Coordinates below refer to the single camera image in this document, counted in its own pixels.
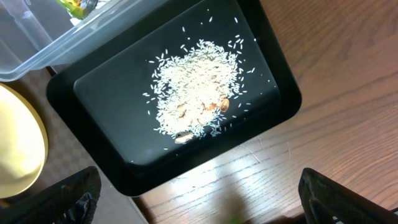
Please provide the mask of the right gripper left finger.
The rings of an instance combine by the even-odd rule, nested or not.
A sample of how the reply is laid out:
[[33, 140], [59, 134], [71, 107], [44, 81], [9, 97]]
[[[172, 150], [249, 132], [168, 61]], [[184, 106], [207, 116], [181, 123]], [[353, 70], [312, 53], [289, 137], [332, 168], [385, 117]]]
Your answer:
[[1, 210], [1, 223], [90, 224], [101, 192], [101, 178], [89, 166], [36, 195]]

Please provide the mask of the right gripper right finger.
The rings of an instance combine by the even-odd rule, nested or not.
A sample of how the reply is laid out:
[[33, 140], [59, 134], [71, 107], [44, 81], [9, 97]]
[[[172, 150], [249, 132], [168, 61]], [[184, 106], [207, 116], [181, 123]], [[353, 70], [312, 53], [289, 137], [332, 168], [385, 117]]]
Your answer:
[[397, 223], [394, 212], [311, 168], [302, 171], [298, 192], [307, 223]]

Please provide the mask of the rice food waste pile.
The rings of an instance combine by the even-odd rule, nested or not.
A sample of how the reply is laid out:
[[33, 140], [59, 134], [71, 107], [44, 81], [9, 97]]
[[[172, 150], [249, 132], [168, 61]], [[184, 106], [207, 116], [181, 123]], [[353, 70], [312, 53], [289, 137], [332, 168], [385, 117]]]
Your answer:
[[193, 139], [215, 137], [225, 131], [222, 122], [231, 100], [245, 95], [243, 65], [246, 25], [235, 20], [237, 33], [228, 40], [198, 39], [194, 46], [182, 44], [183, 55], [167, 49], [148, 63], [153, 65], [147, 103], [155, 103], [154, 116], [159, 134], [170, 136], [177, 144]]

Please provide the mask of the green snack wrapper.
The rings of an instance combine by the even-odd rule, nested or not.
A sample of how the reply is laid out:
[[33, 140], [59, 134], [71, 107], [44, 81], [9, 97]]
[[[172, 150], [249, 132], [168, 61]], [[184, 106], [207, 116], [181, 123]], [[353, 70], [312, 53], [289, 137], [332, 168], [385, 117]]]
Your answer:
[[56, 0], [74, 18], [85, 19], [96, 7], [98, 0]]

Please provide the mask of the yellow round plate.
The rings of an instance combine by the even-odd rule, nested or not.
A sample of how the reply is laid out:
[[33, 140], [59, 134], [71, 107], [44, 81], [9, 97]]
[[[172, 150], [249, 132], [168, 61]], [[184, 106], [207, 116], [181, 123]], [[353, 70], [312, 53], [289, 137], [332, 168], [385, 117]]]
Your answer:
[[1, 198], [31, 187], [47, 160], [49, 141], [43, 121], [18, 92], [1, 84]]

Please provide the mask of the black plastic tray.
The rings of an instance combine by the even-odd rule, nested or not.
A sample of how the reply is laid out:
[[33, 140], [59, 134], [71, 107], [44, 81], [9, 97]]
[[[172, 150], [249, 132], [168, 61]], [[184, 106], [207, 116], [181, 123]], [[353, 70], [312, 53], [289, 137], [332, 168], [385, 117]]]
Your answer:
[[[217, 129], [159, 131], [155, 68], [209, 40], [238, 56]], [[47, 85], [47, 99], [114, 187], [137, 197], [294, 116], [302, 95], [259, 1], [167, 1]]]

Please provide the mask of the clear plastic bin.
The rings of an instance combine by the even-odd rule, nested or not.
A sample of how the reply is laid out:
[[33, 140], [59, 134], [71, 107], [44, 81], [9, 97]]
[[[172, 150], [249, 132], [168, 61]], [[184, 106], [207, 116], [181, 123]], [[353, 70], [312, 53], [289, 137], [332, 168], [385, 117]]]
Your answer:
[[1, 0], [1, 81], [76, 62], [163, 4], [98, 0], [79, 20], [57, 1]]

